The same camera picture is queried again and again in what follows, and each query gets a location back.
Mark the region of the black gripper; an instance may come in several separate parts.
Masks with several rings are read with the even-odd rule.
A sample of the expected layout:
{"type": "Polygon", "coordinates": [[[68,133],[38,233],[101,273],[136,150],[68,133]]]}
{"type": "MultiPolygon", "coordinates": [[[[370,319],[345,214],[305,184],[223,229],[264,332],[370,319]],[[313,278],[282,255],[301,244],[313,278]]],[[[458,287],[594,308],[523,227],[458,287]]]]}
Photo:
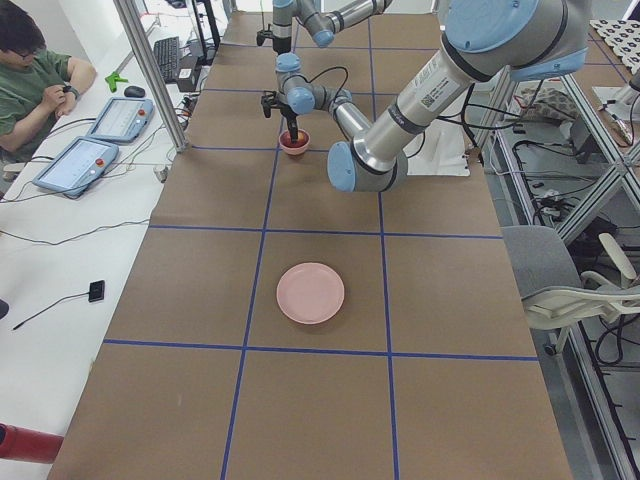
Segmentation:
{"type": "Polygon", "coordinates": [[[293,111],[282,111],[282,115],[286,119],[287,131],[285,131],[285,143],[292,142],[291,132],[293,131],[293,143],[297,143],[299,141],[299,130],[298,130],[298,115],[293,111]]]}

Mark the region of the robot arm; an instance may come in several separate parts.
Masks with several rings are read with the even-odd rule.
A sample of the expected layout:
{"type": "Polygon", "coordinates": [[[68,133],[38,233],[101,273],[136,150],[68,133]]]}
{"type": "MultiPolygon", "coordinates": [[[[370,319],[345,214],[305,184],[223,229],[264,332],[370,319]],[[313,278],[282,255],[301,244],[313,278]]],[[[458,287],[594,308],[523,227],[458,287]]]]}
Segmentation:
{"type": "Polygon", "coordinates": [[[335,36],[375,15],[382,15],[392,0],[352,1],[341,9],[321,12],[313,1],[285,0],[272,2],[272,23],[260,35],[272,41],[277,54],[292,51],[293,21],[296,20],[320,48],[328,47],[335,36]]]}
{"type": "Polygon", "coordinates": [[[327,173],[343,192],[383,192],[399,185],[408,171],[405,147],[471,85],[489,81],[503,68],[517,82],[559,77],[586,60],[589,1],[453,1],[439,50],[370,122],[344,88],[329,89],[302,76],[300,59],[291,51],[292,24],[298,22],[324,48],[339,32],[383,14],[389,5],[354,1],[321,13],[311,1],[272,4],[275,105],[292,135],[300,115],[324,110],[333,117],[345,138],[330,148],[327,173]]]}

